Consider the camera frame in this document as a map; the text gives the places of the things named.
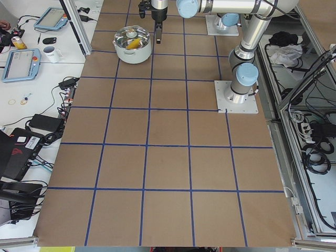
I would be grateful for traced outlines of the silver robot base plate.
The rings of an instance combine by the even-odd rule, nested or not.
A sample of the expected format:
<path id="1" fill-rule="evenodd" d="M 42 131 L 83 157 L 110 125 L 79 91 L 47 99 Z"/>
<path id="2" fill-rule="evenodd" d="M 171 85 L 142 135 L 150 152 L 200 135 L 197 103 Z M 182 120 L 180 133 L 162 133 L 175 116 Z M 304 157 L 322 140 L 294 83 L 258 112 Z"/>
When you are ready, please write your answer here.
<path id="1" fill-rule="evenodd" d="M 219 113 L 258 114 L 252 86 L 247 94 L 239 95 L 231 90 L 231 81 L 215 80 L 214 84 Z"/>

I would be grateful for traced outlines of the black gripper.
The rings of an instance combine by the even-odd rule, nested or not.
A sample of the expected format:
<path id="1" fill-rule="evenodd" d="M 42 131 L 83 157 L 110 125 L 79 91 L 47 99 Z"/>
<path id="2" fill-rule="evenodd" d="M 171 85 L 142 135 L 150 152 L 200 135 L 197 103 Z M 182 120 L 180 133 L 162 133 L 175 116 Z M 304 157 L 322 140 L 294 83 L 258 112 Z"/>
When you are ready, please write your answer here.
<path id="1" fill-rule="evenodd" d="M 155 21 L 155 39 L 156 43 L 160 44 L 162 40 L 162 30 L 163 30 L 163 22 L 167 18 L 167 7 L 164 9 L 156 9 L 152 8 L 151 17 Z"/>

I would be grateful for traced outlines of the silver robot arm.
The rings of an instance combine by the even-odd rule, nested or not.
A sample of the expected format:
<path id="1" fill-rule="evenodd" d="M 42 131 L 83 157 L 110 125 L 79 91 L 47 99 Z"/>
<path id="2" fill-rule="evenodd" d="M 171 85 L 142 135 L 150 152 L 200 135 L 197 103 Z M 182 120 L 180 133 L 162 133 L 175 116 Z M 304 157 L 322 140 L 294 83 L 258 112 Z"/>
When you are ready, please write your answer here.
<path id="1" fill-rule="evenodd" d="M 178 13 L 191 18 L 197 13 L 251 14 L 252 18 L 240 44 L 230 53 L 229 63 L 233 73 L 230 87 L 224 91 L 225 98 L 235 104 L 244 103 L 250 89 L 258 78 L 253 65 L 255 50 L 273 17 L 289 13 L 298 1 L 177 1 Z"/>

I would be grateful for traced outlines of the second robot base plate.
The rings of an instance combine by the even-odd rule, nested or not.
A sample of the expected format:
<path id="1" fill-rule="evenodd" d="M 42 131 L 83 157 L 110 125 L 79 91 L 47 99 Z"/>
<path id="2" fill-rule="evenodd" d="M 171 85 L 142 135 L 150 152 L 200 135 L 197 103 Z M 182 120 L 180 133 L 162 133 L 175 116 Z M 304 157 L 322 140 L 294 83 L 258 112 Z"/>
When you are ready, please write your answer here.
<path id="1" fill-rule="evenodd" d="M 238 13 L 206 15 L 207 34 L 211 36 L 239 36 Z"/>

